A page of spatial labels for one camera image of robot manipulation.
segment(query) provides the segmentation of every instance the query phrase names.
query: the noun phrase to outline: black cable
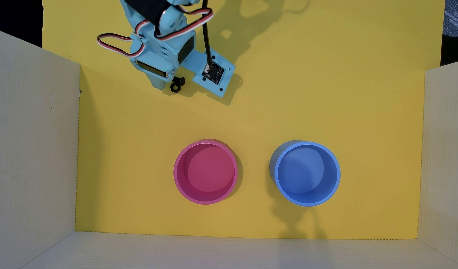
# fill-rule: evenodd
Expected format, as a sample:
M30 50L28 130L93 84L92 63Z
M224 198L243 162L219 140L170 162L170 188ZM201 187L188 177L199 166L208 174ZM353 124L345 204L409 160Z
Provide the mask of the black cable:
M207 2L209 0L202 0L202 8L207 8ZM202 33L204 35L204 45L205 45L205 54L207 56L207 64L209 66L209 71L212 71L212 56L211 56L211 46L209 46L209 33L207 32L207 23L202 25Z

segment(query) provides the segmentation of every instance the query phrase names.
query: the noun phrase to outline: gray fabric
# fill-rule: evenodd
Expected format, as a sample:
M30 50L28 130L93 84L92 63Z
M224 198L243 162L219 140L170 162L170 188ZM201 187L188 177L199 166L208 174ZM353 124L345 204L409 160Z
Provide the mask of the gray fabric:
M446 0L443 34L458 36L458 0Z

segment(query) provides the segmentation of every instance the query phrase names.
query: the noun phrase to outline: cup rim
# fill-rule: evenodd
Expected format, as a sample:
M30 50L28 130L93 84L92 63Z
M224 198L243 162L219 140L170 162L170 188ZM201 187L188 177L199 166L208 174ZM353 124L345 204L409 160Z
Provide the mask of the cup rim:
M183 158L183 156L190 149L192 149L193 147L195 147L197 145L200 145L200 144L212 144L212 145L215 145L215 146L223 149L224 152L226 152L226 154L230 157L230 159L232 161L232 165L234 166L234 176L232 178L231 186L229 187L229 189L227 190L226 193L221 195L219 198L211 200L211 201L200 201L198 199L194 199L193 197L189 196L184 191L184 189L181 187L181 185L179 184L179 178L177 176L177 170L178 170L179 165L181 165L181 159ZM235 153L232 151L232 149L228 145L226 145L226 143L224 143L222 141L219 141L219 140L216 140L216 139L202 139L202 140L199 140L197 142L194 142L194 143L188 145L186 148L184 148L179 153L179 155L178 155L178 157L176 159L176 162L174 163L173 176L174 176L174 183L176 184L176 187L179 190L179 192L184 196L184 198L190 200L191 202L194 202L194 203L197 203L197 204L214 204L214 203L220 202L223 199L225 199L227 196L229 196L229 194L231 194L232 190L234 189L234 187L237 184L237 180L238 180L238 165L237 165L237 160L236 160L236 157L235 157Z
M297 148L297 147L301 147L301 146L304 146L304 145L310 145L310 146L315 146L315 147L318 147L322 150L324 150L325 152L328 153L328 155L332 158L333 162L335 163L335 168L337 169L337 178L335 179L335 186L333 187L333 190L324 198L324 199L321 199L319 201L316 201L316 202L313 202L313 203L303 203L303 202L300 202L300 201L297 201L295 199L292 199L292 197L290 197L286 192L285 190L282 188L282 186L280 185L280 182L279 182L279 166L280 166L280 162L282 161L282 159L286 156L286 154ZM282 153L279 155L279 157L277 158L277 161L275 163L275 168L274 168L274 182L275 184L277 185L277 188L279 189L279 191L282 193L282 195L289 201L291 201L292 203L296 204L296 205L300 205L300 206L316 206L316 205L321 205L325 202L327 202L334 194L335 192L337 191L338 189L338 186L340 184L340 164L338 163L338 160L337 158L335 157L335 155L332 153L332 151L330 151L327 147L325 147L324 145L322 144L318 144L316 142L310 142L310 141L300 141L300 142L297 142L297 143L294 143L290 146L288 146L284 151L282 151Z

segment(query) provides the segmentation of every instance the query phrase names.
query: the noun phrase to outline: red white black wire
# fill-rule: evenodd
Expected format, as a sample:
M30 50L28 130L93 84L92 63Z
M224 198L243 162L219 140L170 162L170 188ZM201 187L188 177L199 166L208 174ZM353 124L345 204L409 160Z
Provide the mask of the red white black wire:
M184 14L187 14L187 15L206 15L206 16L191 22L190 24L188 24L187 26L185 26L184 28L182 28L182 29L180 29L180 30L178 30L176 32L173 32L173 33L170 33L170 34L166 34L164 36L158 36L157 31L155 29L154 30L154 37L156 39L158 39L160 41L167 41L167 40L173 39L175 37L187 34L190 31L196 29L197 27L200 27L203 24L206 24L214 16L214 13L213 13L212 9L210 9L210 8L205 8L205 9L203 8L203 9L196 9L196 10L193 10L193 11L187 11L180 5L177 5L175 7L179 11L181 11ZM139 33L139 30L142 27L144 27L144 26L146 26L148 24L150 24L150 22L148 20L144 20L144 21L141 21L140 23L138 23L136 28L134 29L134 33L136 34L136 36L138 36L139 38L144 38ZM127 41L127 42L132 41L131 38L128 37L128 36L120 35L120 34L107 33L107 34L100 34L96 39L98 44L100 46L102 46L103 48L111 50L111 51L116 52L116 53L119 53L119 54L121 54L123 56L129 57L129 58L135 58L135 57L140 56L142 54L142 52L144 52L145 46L144 46L143 43L141 44L141 47L136 52L127 53L127 52L125 52L124 50L122 50L122 49L120 49L118 47L112 46L112 45L110 45L108 43L105 43L105 42L101 41L101 39L105 38L105 37L112 37L112 38L115 38L115 39L118 39L118 40L122 40L122 41Z

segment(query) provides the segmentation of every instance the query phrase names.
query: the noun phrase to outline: circuit board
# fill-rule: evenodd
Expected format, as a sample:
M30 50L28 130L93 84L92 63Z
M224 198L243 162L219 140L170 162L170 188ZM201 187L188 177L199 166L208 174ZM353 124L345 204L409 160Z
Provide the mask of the circuit board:
M212 63L212 71L209 71L209 66L208 64L205 65L205 68L202 72L202 76L206 77L208 80L216 83L217 85L219 85L219 82L221 80L221 77L222 77L222 74L224 73L224 69L222 67L220 67L218 64L216 63Z

